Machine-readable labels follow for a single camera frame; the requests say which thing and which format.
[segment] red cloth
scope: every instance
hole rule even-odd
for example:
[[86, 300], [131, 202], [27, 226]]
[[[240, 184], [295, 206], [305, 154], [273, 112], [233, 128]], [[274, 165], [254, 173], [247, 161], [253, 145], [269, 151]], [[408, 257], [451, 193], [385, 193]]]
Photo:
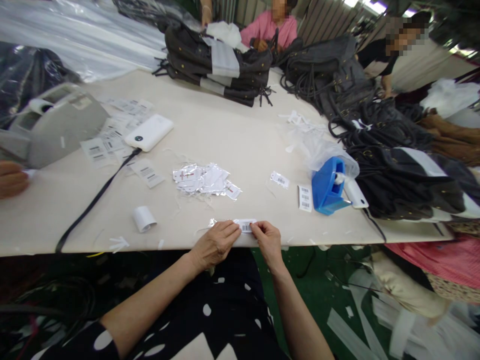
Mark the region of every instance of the red cloth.
[[480, 289], [480, 240], [457, 234], [452, 241], [385, 244], [419, 268], [453, 283]]

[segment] green floor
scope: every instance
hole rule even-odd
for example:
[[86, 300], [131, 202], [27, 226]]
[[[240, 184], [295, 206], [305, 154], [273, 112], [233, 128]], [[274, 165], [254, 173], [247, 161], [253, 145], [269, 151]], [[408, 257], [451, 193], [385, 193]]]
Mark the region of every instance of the green floor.
[[[307, 267], [309, 260], [315, 251], [315, 257], [310, 264], [308, 272], [303, 278], [298, 278], [297, 274], [301, 274]], [[343, 345], [339, 338], [330, 330], [327, 325], [327, 319], [331, 308], [346, 321], [353, 331], [365, 342], [367, 340], [364, 336], [362, 324], [355, 307], [354, 299], [349, 290], [343, 289], [342, 281], [346, 284], [350, 275], [356, 270], [353, 263], [346, 263], [342, 261], [346, 254], [350, 253], [353, 260], [361, 260], [369, 255], [370, 250], [365, 248], [363, 250], [354, 251], [350, 246], [334, 246], [328, 251], [321, 251], [317, 246], [312, 247], [290, 247], [288, 251], [282, 251], [283, 261], [285, 262], [290, 274], [295, 281], [296, 287], [300, 292], [306, 306], [310, 310], [313, 318], [320, 327], [321, 332], [330, 345], [331, 350], [340, 360], [355, 359], [352, 353]], [[265, 292], [266, 301], [270, 307], [270, 312], [274, 318], [274, 326], [278, 342], [281, 348], [288, 353], [285, 334], [280, 321], [280, 313], [275, 299], [275, 293], [272, 284], [271, 275], [264, 263], [259, 249], [253, 250], [253, 255], [260, 270], [260, 276], [263, 283], [263, 290]], [[329, 280], [325, 272], [329, 270], [337, 278]], [[375, 334], [380, 343], [388, 354], [391, 331], [379, 325], [376, 316], [373, 314], [371, 294], [369, 291], [365, 296], [362, 309], [365, 316], [369, 320]], [[349, 319], [345, 307], [350, 306], [353, 310], [354, 316]]]

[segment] power bank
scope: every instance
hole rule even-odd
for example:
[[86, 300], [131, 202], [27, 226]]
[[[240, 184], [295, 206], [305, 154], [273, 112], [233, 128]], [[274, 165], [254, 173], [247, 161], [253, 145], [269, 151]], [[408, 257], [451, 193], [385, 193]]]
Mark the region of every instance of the power bank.
[[172, 121], [155, 114], [125, 136], [124, 140], [131, 147], [140, 148], [144, 152], [149, 152], [173, 128], [174, 123]]

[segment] black shirt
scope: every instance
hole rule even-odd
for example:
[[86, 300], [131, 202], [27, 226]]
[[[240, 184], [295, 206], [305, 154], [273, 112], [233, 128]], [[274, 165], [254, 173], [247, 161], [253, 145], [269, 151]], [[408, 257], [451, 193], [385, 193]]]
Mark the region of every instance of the black shirt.
[[387, 63], [387, 67], [380, 76], [390, 75], [394, 69], [395, 62], [398, 59], [398, 55], [387, 56], [387, 39], [379, 39], [372, 41], [363, 50], [357, 53], [358, 62], [365, 69], [371, 62], [377, 61], [381, 63]]

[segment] hand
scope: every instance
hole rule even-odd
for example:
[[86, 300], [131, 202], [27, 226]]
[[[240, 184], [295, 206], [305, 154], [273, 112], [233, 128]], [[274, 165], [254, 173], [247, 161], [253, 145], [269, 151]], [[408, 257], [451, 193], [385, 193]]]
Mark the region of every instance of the hand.
[[269, 45], [267, 44], [267, 42], [265, 40], [262, 40], [262, 39], [256, 39], [255, 40], [255, 45], [254, 48], [258, 50], [258, 52], [262, 53], [264, 52], [265, 50], [267, 50], [269, 48]]
[[201, 28], [204, 29], [205, 26], [212, 22], [212, 9], [208, 5], [203, 5], [201, 7]]
[[225, 260], [241, 233], [240, 225], [232, 220], [219, 221], [213, 225], [188, 253], [198, 273]]
[[250, 227], [270, 271], [284, 267], [280, 230], [268, 221], [251, 223]]
[[0, 199], [14, 197], [29, 187], [29, 176], [11, 161], [0, 161]]

